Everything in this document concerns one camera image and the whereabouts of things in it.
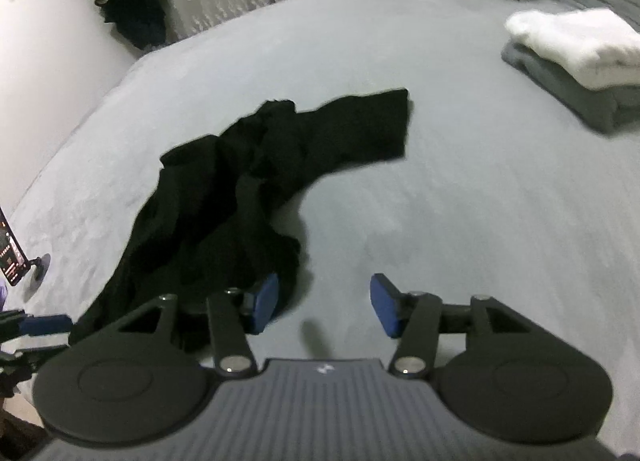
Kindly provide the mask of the grey folded garment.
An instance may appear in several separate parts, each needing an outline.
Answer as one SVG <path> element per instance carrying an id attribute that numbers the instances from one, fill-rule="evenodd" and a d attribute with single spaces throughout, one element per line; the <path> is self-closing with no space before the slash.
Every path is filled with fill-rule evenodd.
<path id="1" fill-rule="evenodd" d="M 639 126 L 638 86 L 587 89 L 558 64 L 513 42 L 502 48 L 501 58 L 563 103 L 593 132 L 613 135 Z"/>

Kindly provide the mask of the smartphone on stand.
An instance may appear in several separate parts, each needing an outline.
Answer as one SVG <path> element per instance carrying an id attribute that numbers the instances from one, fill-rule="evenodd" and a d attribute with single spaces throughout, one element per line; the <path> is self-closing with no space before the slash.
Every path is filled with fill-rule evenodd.
<path id="1" fill-rule="evenodd" d="M 2 210 L 0 210 L 0 261 L 2 275 L 11 287 L 18 285 L 30 269 L 29 259 L 17 242 Z"/>

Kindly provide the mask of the round phone stand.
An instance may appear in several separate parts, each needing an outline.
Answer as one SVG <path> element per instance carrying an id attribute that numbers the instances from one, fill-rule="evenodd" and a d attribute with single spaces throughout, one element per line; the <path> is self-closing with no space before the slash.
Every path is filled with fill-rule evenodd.
<path id="1" fill-rule="evenodd" d="M 51 255 L 49 253 L 43 254 L 31 259 L 28 263 L 27 273 L 24 277 L 24 302 L 28 302 L 39 290 L 46 277 L 51 264 Z"/>

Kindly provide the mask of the black t-shirt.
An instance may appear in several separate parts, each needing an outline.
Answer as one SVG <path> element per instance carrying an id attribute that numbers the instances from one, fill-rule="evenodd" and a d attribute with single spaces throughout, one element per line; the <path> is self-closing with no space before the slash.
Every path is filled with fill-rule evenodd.
<path id="1" fill-rule="evenodd" d="M 305 112 L 291 100 L 269 100 L 221 134 L 166 152 L 112 277 L 70 343 L 165 294 L 198 308 L 210 294 L 276 276 L 288 303 L 302 246 L 274 229 L 274 215 L 323 176 L 402 158 L 409 121 L 402 88 Z"/>

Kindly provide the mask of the grey bed sheet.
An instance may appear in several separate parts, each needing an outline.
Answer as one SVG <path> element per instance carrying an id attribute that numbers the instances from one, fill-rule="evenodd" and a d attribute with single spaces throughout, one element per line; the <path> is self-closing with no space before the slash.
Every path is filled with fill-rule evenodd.
<path id="1" fill-rule="evenodd" d="M 603 137 L 505 64 L 514 0 L 286 0 L 139 60 L 10 216 L 51 268 L 13 306 L 80 315 L 111 277 L 168 150 L 268 100 L 310 111 L 405 88 L 405 158 L 323 177 L 276 225 L 303 245 L 258 359 L 393 352 L 369 280 L 449 303 L 494 296 L 605 367 L 601 429 L 639 448 L 639 134 Z"/>

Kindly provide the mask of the white folded garment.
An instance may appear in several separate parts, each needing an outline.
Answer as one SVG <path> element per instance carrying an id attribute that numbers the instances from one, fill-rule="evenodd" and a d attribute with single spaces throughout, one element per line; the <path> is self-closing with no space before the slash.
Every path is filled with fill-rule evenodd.
<path id="1" fill-rule="evenodd" d="M 612 10 L 521 11 L 504 27 L 512 42 L 559 65 L 582 87 L 639 84 L 639 32 Z"/>

